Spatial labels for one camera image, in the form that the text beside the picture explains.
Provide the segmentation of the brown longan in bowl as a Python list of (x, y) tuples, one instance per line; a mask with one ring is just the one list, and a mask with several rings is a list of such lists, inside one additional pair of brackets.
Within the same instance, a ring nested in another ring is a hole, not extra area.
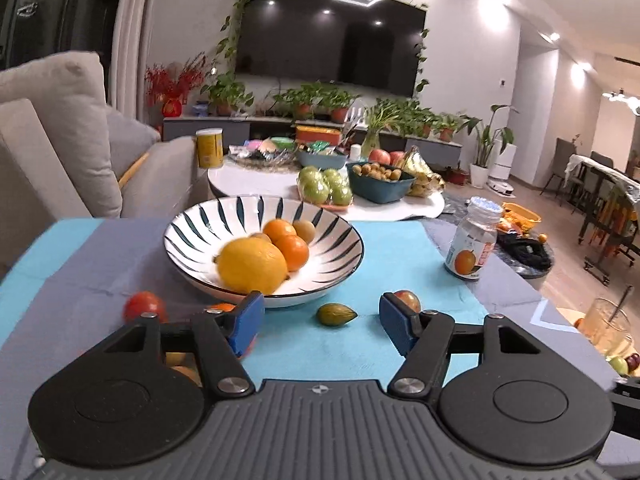
[(316, 237), (316, 227), (311, 221), (296, 220), (293, 222), (293, 228), (298, 237), (300, 237), (307, 245)]

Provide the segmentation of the small green olive fruit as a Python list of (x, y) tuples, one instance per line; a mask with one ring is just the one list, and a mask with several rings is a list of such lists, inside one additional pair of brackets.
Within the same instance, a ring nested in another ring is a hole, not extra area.
[(316, 312), (317, 321), (328, 327), (340, 327), (352, 322), (358, 313), (344, 304), (324, 304)]

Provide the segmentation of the red flower decoration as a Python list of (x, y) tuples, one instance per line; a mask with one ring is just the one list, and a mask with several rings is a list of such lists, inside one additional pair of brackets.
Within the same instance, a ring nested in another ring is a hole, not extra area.
[(180, 117), (193, 90), (201, 88), (207, 72), (207, 58), (200, 52), (185, 63), (153, 64), (144, 72), (148, 107), (159, 106), (163, 118)]

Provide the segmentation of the tall potted plant white pot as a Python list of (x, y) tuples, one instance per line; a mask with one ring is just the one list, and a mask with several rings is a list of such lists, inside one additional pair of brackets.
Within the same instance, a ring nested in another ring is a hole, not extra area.
[(510, 110), (518, 114), (518, 110), (508, 104), (492, 104), (488, 122), (482, 118), (463, 114), (459, 130), (465, 130), (469, 136), (475, 136), (476, 148), (473, 161), (470, 163), (470, 183), (473, 188), (484, 188), (488, 181), (489, 161), (495, 148), (502, 154), (509, 144), (514, 142), (514, 133), (508, 126), (495, 127), (494, 121), (500, 110)]

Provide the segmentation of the bunch of bananas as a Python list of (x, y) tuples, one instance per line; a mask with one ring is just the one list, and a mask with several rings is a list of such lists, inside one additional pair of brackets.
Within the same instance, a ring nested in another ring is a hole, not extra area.
[(397, 167), (414, 177), (413, 184), (407, 193), (408, 196), (427, 198), (435, 193), (442, 192), (445, 188), (444, 179), (436, 174), (422, 158), (416, 146), (401, 157)]

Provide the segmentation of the orange box on table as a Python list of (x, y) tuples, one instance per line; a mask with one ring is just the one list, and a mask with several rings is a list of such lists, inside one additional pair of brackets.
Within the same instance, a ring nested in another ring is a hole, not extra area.
[(341, 131), (333, 128), (297, 125), (295, 140), (297, 143), (328, 142), (335, 146), (341, 142)]

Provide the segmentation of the beige sofa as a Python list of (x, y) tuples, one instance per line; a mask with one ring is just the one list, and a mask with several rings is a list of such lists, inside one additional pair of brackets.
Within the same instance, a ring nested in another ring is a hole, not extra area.
[(68, 218), (169, 217), (206, 200), (193, 138), (163, 141), (106, 102), (94, 52), (1, 73), (1, 270)]

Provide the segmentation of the dining table with chairs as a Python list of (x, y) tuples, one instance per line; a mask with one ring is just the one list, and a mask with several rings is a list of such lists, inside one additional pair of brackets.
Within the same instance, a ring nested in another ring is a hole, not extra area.
[(610, 284), (608, 260), (624, 256), (639, 260), (639, 182), (613, 167), (613, 159), (597, 152), (577, 153), (576, 145), (555, 140), (550, 181), (554, 194), (564, 193), (574, 211), (584, 214), (578, 244), (596, 244), (597, 253), (584, 258), (584, 270), (603, 285)]

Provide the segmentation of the large yellow orange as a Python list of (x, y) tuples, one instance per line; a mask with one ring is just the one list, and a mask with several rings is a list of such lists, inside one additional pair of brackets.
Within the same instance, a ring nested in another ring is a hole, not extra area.
[(258, 237), (243, 237), (225, 244), (215, 259), (225, 288), (238, 294), (272, 295), (288, 277), (280, 250)]

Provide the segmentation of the white round coffee table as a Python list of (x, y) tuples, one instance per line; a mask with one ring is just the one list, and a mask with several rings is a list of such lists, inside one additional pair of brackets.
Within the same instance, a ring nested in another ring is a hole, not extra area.
[[(226, 157), (224, 164), (207, 171), (209, 186), (215, 196), (268, 195), (298, 200), (295, 171), (272, 172), (245, 168)], [(354, 196), (352, 204), (340, 215), (352, 221), (399, 221), (410, 218), (435, 219), (445, 209), (442, 192), (427, 198), (406, 196), (396, 203), (378, 205)]]

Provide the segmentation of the tray of green apples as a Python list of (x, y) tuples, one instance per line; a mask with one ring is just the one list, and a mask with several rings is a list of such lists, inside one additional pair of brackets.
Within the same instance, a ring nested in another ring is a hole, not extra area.
[(316, 206), (346, 210), (354, 199), (345, 168), (320, 170), (308, 166), (299, 171), (296, 179), (299, 197)]

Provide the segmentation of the teal bowl of longans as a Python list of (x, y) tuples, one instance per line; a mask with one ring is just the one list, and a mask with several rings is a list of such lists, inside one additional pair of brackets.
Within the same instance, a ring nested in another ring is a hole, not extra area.
[(399, 202), (416, 180), (404, 170), (378, 162), (351, 162), (346, 168), (352, 192), (378, 205)]

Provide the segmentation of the white blue striped bowl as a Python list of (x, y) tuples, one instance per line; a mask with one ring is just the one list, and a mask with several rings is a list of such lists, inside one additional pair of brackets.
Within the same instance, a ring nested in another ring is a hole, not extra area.
[(316, 300), (352, 276), (363, 239), (327, 209), (276, 196), (235, 196), (197, 204), (169, 222), (163, 244), (191, 285), (236, 304), (261, 292), (268, 308)]

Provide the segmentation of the small orange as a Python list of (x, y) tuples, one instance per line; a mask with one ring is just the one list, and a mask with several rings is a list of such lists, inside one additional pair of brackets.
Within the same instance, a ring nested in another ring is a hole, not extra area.
[(292, 223), (279, 218), (268, 221), (262, 228), (262, 232), (269, 237), (273, 244), (276, 244), (283, 237), (297, 235)]

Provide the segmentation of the blue grey tablecloth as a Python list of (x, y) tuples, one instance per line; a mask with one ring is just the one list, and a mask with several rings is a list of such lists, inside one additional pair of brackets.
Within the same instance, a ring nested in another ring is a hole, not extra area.
[[(50, 376), (122, 324), (136, 292), (152, 292), (174, 320), (212, 300), (170, 264), (163, 219), (64, 220), (43, 233), (1, 285), (1, 474), (23, 479), (37, 449), (27, 404)], [(320, 326), (315, 304), (270, 310), (245, 369), (265, 379), (376, 378), (388, 382), (401, 357), (378, 320), (384, 292), (410, 289), (424, 307), (461, 323), (501, 312), (608, 388), (614, 370), (567, 326), (550, 302), (497, 258), (468, 284), (442, 265), (452, 229), (440, 221), (361, 222), (361, 266), (330, 299), (351, 307), (356, 320), (341, 330)]]

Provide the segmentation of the clear vitamin bottle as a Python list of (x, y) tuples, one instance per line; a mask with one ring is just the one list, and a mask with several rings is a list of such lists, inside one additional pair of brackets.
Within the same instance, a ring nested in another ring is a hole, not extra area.
[(458, 278), (477, 281), (497, 241), (502, 208), (480, 196), (469, 200), (468, 210), (457, 226), (446, 258), (446, 269)]

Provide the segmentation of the wall mounted black television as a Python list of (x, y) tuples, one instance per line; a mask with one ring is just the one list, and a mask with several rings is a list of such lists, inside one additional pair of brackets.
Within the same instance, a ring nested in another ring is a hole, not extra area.
[(396, 0), (247, 0), (235, 71), (412, 96), (425, 21)]

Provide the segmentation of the orange basket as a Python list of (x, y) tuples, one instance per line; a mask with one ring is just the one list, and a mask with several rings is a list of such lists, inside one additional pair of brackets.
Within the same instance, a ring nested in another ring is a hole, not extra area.
[(517, 203), (504, 202), (502, 204), (503, 218), (511, 226), (517, 226), (523, 233), (529, 232), (541, 222), (541, 216)]

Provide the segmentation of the small red tomato fruit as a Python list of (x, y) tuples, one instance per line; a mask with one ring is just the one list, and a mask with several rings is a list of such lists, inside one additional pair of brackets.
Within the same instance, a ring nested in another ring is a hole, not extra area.
[(122, 318), (125, 322), (131, 322), (145, 313), (155, 314), (163, 323), (168, 320), (163, 300), (146, 290), (137, 292), (126, 301), (124, 310), (122, 310)]

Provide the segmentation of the grey tv console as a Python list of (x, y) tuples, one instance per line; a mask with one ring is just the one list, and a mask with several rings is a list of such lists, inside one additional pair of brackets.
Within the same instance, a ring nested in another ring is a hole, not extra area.
[[(162, 138), (165, 141), (175, 140), (182, 136), (194, 136), (198, 130), (221, 128), (224, 130), (224, 149), (230, 145), (241, 145), (245, 141), (270, 136), (287, 136), (294, 138), (297, 126), (331, 128), (342, 130), (344, 125), (318, 120), (300, 120), (277, 117), (194, 117), (181, 116), (165, 118), (162, 125)], [(422, 158), (437, 169), (456, 168), (460, 162), (462, 145), (456, 142), (444, 142), (438, 139), (421, 138), (420, 136), (400, 136), (390, 131), (380, 132), (380, 147), (388, 152), (407, 151), (416, 146)]]

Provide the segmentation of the dark marble side table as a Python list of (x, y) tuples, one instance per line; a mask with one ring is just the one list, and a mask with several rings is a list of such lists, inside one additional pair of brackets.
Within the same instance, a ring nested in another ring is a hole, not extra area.
[[(466, 214), (469, 200), (447, 192), (444, 200), (440, 218), (458, 224)], [(540, 242), (535, 232), (498, 231), (494, 254), (536, 290), (541, 289), (555, 263), (552, 248), (547, 242)]]

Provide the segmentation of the yellow tin can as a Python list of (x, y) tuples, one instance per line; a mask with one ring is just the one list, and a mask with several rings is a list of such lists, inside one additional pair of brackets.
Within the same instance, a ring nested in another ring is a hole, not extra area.
[(195, 133), (198, 166), (202, 169), (219, 168), (224, 163), (224, 144), (221, 128), (206, 128)]

